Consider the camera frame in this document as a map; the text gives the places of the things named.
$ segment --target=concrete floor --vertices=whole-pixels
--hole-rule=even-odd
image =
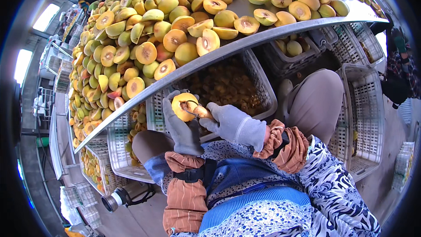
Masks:
[[[384,68],[384,65],[380,64],[379,71],[382,67]],[[386,122],[382,162],[377,170],[356,184],[367,206],[380,222],[385,221],[390,208],[400,197],[398,192],[391,190],[394,162],[402,142],[408,141],[411,137],[409,131],[411,126],[403,122],[399,111],[392,108],[392,102],[385,96],[383,98]],[[59,106],[62,102],[64,101],[56,98],[55,104]],[[413,122],[420,121],[421,101],[413,101],[413,106]],[[65,124],[58,124],[58,129],[66,128]],[[69,175],[64,177],[66,185],[84,180],[79,167],[70,168],[68,173]],[[98,193],[97,199],[99,204],[96,207],[103,224],[97,230],[105,236],[167,236],[162,227],[162,215],[167,204],[166,196],[159,190],[146,203],[129,208],[119,207],[115,213],[109,213],[104,208]]]

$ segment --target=factory floor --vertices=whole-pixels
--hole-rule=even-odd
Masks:
[[[384,64],[378,66],[378,70],[384,70]],[[421,121],[421,101],[413,100],[413,118],[411,124],[405,124],[399,110],[392,108],[392,102],[386,96],[383,96],[385,112],[385,140],[383,146],[382,162],[373,173],[356,183],[367,206],[374,213],[380,223],[384,223],[391,207],[394,207],[400,193],[391,190],[394,163],[396,155],[403,141],[413,139],[413,126],[416,121]],[[56,108],[63,104],[64,98],[56,97]],[[66,122],[59,122],[58,132],[66,130]],[[67,135],[62,135],[63,143]],[[64,176],[64,182],[67,186],[71,183],[84,181],[79,167],[72,167],[68,170],[68,175]],[[165,237],[168,236],[162,227],[162,215],[166,207],[166,196],[157,189],[157,193],[146,203],[125,208],[120,206],[116,212],[109,213],[100,201],[100,195],[97,194],[99,204],[96,205],[102,221],[102,226],[97,231],[107,237],[111,236],[142,236],[142,237]]]

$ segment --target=beige trousers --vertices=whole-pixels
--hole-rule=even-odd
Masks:
[[[318,70],[295,86],[287,97],[287,127],[297,126],[306,136],[317,136],[327,144],[335,131],[342,105],[344,87],[340,77],[327,69]],[[143,131],[133,138],[133,151],[141,163],[173,150],[168,134]]]

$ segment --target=brown sleeve cover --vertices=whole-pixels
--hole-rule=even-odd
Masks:
[[[282,144],[282,133],[286,132],[290,143],[280,150],[278,156],[272,159],[272,162],[278,166],[278,169],[290,174],[297,173],[306,164],[309,142],[303,133],[296,126],[285,128],[285,125],[274,119],[269,125],[269,140],[261,152],[253,152],[253,156],[266,159],[273,155],[273,152]]]
[[[181,155],[176,152],[166,152],[165,159],[174,172],[183,172],[188,168],[199,168],[204,163],[203,158]],[[198,233],[206,207],[206,189],[203,182],[186,183],[173,178],[168,185],[167,207],[164,210],[163,225],[170,236],[177,232]]]

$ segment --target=window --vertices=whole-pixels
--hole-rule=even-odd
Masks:
[[[31,61],[32,51],[29,50],[20,50],[18,55],[18,60],[16,62],[15,68],[15,80],[22,86],[24,82],[25,74]]]
[[[60,10],[59,6],[56,6],[54,4],[50,4],[44,12],[40,15],[38,20],[35,22],[33,28],[37,29],[39,31],[44,32],[48,25],[50,24],[51,19],[54,17],[54,15]]]

